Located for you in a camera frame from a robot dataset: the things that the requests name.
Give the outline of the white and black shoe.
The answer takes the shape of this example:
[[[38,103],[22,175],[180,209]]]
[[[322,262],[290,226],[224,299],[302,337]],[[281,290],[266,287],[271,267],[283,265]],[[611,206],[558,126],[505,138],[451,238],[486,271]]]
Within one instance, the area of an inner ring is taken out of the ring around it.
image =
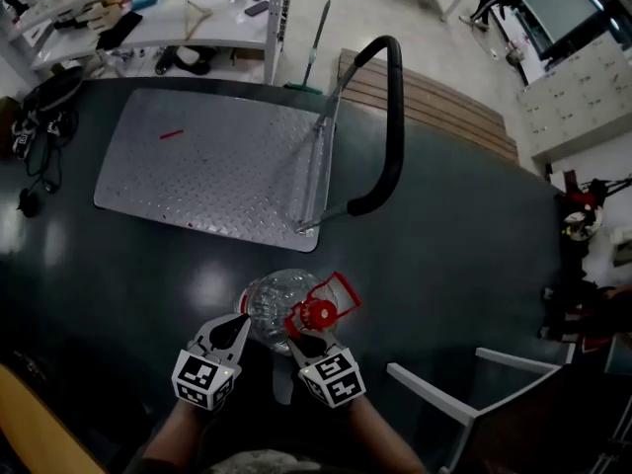
[[[211,70],[211,61],[216,56],[217,50],[207,46],[179,46],[175,52],[174,64],[181,70],[204,76]]]

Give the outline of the black sandal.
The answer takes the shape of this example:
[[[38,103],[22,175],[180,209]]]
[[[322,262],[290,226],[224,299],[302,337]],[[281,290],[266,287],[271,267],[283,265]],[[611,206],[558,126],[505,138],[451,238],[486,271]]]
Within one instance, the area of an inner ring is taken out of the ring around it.
[[[164,50],[158,57],[156,65],[154,67],[154,72],[156,75],[162,76],[172,68],[172,66],[174,65],[177,50],[178,47],[176,45],[171,45],[164,48]]]

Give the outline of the green-headed mop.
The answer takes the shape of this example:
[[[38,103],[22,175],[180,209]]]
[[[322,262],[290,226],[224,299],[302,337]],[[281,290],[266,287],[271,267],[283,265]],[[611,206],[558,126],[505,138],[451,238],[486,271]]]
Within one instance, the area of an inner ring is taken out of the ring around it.
[[[317,57],[317,50],[318,50],[318,45],[323,33],[323,29],[325,26],[325,23],[327,21],[328,18],[328,14],[330,11],[330,7],[331,7],[331,1],[327,0],[324,7],[323,7],[323,11],[321,13],[321,18],[319,21],[319,25],[318,25],[318,29],[314,38],[314,41],[312,43],[312,46],[310,48],[310,52],[309,52],[309,57],[308,57],[308,62],[307,62],[307,66],[305,69],[305,73],[303,75],[302,81],[300,83],[292,83],[292,82],[287,82],[283,85],[284,89],[288,89],[288,90],[292,90],[292,91],[297,91],[297,92],[302,92],[302,93],[308,93],[308,94],[314,94],[314,95],[321,95],[322,94],[322,90],[312,87],[309,85],[308,81],[309,81],[309,77],[311,74],[311,70],[312,67],[316,61],[316,57]]]

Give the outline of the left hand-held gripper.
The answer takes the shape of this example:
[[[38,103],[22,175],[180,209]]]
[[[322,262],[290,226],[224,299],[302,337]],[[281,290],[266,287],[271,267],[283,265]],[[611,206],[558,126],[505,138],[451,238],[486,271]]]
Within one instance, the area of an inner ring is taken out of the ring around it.
[[[239,361],[251,329],[251,318],[231,313],[204,323],[181,350],[171,376],[177,398],[213,411],[220,408],[241,373]]]

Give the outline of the white locker cabinet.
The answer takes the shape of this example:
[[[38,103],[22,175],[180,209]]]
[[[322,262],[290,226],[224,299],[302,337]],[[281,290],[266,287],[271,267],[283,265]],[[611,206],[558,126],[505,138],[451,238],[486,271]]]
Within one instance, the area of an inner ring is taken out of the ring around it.
[[[531,158],[551,164],[632,130],[632,65],[610,32],[518,92]]]

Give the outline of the clear water jug red cap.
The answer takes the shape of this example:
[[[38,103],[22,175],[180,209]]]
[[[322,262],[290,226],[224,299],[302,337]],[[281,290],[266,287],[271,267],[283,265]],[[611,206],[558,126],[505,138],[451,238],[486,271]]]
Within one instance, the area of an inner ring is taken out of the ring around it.
[[[303,330],[333,332],[360,306],[358,294],[338,272],[319,278],[303,269],[285,269],[253,280],[242,292],[236,311],[250,316],[254,340],[289,356],[289,339]]]

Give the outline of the red and white bag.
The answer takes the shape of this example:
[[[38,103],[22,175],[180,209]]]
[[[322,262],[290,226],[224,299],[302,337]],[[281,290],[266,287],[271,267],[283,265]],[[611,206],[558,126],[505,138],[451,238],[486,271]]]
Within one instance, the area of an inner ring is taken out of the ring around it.
[[[602,225],[602,205],[588,192],[571,192],[564,196],[563,233],[572,241],[590,240]]]

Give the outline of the black folding stand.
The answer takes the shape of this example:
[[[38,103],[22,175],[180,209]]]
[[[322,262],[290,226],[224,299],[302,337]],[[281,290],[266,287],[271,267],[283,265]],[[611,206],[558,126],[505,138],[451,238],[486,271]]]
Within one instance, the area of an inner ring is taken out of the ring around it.
[[[603,205],[608,197],[611,197],[632,186],[632,174],[620,180],[601,180],[592,179],[590,182],[583,183],[583,187],[588,188],[596,203]]]

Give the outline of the grey projection screen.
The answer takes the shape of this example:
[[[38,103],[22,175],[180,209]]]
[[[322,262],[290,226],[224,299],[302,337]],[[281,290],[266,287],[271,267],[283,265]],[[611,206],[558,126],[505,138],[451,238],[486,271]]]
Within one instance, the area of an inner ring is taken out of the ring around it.
[[[521,0],[533,15],[551,43],[556,43],[587,20],[599,9],[592,0]]]

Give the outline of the yellow wooden oval table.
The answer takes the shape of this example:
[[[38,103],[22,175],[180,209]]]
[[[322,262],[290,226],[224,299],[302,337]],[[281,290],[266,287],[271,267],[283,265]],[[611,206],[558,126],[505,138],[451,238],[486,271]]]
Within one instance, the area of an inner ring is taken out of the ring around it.
[[[43,400],[2,363],[0,432],[31,474],[107,474]]]

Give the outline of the grey metal platform trolley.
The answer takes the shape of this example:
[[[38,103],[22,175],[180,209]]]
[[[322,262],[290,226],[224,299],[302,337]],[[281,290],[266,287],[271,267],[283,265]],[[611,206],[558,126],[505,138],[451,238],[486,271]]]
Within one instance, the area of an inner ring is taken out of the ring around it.
[[[376,54],[387,57],[385,155],[372,189],[328,203],[343,91]],[[223,95],[137,89],[129,96],[94,191],[102,209],[308,253],[323,222],[362,216],[394,192],[404,161],[399,42],[382,36],[359,52],[320,112]],[[169,139],[159,136],[183,129]]]

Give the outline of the black round bag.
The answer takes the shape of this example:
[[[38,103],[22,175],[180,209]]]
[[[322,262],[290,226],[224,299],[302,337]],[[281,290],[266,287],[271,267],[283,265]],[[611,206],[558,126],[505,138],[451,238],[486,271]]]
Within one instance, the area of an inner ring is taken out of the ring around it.
[[[84,79],[84,68],[74,66],[59,72],[38,86],[37,110],[50,111],[70,100]]]

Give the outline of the dark brown white-framed table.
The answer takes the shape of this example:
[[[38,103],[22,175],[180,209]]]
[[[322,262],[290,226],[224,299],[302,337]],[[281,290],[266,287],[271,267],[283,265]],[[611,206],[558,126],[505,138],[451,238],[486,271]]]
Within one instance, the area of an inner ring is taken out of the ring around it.
[[[387,373],[462,427],[437,474],[632,474],[632,374],[479,348],[479,359],[536,379],[477,410],[398,363]]]

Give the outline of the wooden triangle hanger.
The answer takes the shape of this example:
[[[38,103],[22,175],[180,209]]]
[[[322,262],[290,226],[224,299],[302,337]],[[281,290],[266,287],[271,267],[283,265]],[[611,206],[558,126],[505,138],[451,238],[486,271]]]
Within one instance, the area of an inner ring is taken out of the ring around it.
[[[191,0],[185,2],[185,40],[190,40],[200,25],[209,19],[213,11],[207,7],[201,7]]]

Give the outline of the person's right forearm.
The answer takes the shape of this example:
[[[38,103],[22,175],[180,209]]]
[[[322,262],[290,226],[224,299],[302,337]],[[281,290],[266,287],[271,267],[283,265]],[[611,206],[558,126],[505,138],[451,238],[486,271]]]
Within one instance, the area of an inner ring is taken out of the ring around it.
[[[349,406],[349,423],[358,441],[383,474],[428,474],[411,446],[361,396]]]

